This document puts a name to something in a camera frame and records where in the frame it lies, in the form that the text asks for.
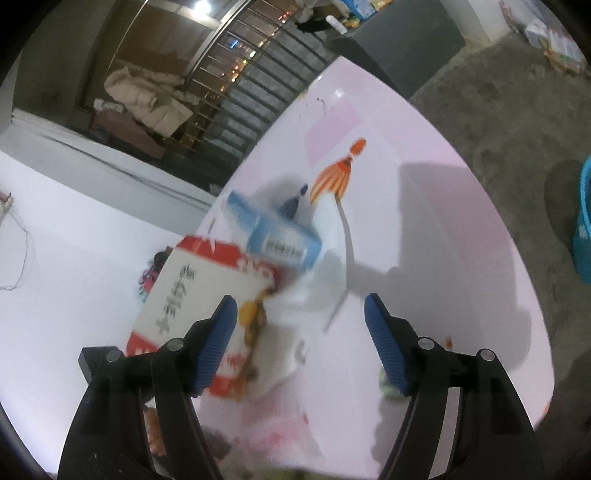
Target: table surface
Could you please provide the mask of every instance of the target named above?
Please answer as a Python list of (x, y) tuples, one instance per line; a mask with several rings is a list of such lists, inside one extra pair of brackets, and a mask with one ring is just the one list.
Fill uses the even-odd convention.
[[(554, 377), (534, 289), (501, 218), (446, 140), (376, 78), (337, 59), (269, 129), (203, 221), (209, 230), (232, 189), (309, 182), (367, 140), (342, 200), (350, 233), (348, 293), (320, 347), (296, 375), (322, 458), (299, 464), (375, 478), (405, 404), (382, 400), (379, 358), (362, 301), (377, 291), (417, 333), (454, 349), (494, 350), (537, 424)], [(0, 401), (23, 441), (55, 472), (86, 388), (77, 358), (88, 345), (123, 348), (140, 304), (137, 281), (155, 251), (178, 235), (75, 192), (0, 153), (0, 189), (31, 232), (22, 286), (0, 292), (5, 339)], [(0, 283), (18, 276), (25, 238), (0, 225)]]
[(312, 184), (359, 138), (367, 145), (352, 162), (342, 200), (352, 247), (348, 293), (297, 375), (322, 458), (302, 457), (300, 465), (375, 478), (407, 404), (379, 392), (380, 362), (363, 321), (368, 293), (379, 293), (419, 335), (440, 343), (451, 337), (462, 353), (495, 351), (533, 425), (550, 402), (554, 374), (535, 291), (484, 189), (420, 113), (343, 57), (269, 129), (199, 233), (211, 229), (213, 238), (230, 240), (227, 229), (211, 225), (231, 190), (256, 194), (278, 180)]

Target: pink table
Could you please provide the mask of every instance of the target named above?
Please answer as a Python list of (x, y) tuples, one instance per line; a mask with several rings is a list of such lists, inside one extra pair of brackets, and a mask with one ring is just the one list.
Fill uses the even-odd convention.
[(379, 391), (381, 364), (363, 321), (368, 293), (378, 292), (419, 335), (440, 343), (451, 337), (463, 353), (494, 350), (533, 425), (550, 402), (554, 374), (535, 291), (485, 191), (411, 105), (344, 58), (265, 134), (199, 233), (207, 233), (231, 190), (251, 194), (288, 175), (313, 180), (358, 138), (367, 145), (342, 200), (352, 250), (348, 293), (297, 377), (323, 458), (300, 463), (375, 478), (406, 403), (388, 403)]

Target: blue gripper pad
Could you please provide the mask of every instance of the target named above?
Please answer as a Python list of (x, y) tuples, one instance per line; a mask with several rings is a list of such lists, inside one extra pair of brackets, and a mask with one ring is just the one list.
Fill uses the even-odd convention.
[(403, 395), (409, 395), (411, 383), (406, 376), (406, 359), (390, 328), (386, 325), (387, 318), (377, 305), (374, 295), (376, 294), (365, 297), (365, 323), (388, 380)]
[(216, 376), (230, 337), (234, 332), (234, 328), (236, 328), (237, 318), (238, 306), (236, 300), (226, 295), (212, 315), (212, 320), (216, 324), (197, 357), (197, 378), (194, 386), (198, 393), (211, 385), (213, 378)]

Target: screw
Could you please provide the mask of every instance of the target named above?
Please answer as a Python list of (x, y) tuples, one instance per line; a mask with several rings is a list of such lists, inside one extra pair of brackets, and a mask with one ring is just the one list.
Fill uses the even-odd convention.
[(121, 352), (119, 350), (111, 350), (107, 353), (107, 361), (108, 362), (115, 362), (121, 356)]
[(418, 345), (423, 350), (431, 350), (433, 347), (435, 347), (435, 342), (433, 342), (433, 340), (431, 340), (430, 338), (422, 337), (419, 338)]
[(184, 343), (180, 338), (173, 338), (172, 340), (170, 340), (166, 344), (166, 347), (171, 352), (176, 352), (177, 350), (180, 350), (181, 348), (183, 348), (183, 345), (184, 345)]
[(495, 353), (488, 348), (480, 351), (480, 356), (487, 362), (492, 362), (495, 359)]

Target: blue bucket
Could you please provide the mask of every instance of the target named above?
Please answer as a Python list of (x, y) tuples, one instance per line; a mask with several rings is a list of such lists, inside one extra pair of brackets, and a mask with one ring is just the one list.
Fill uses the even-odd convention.
[(580, 211), (573, 239), (573, 259), (583, 281), (591, 284), (591, 157), (581, 172), (579, 195)]

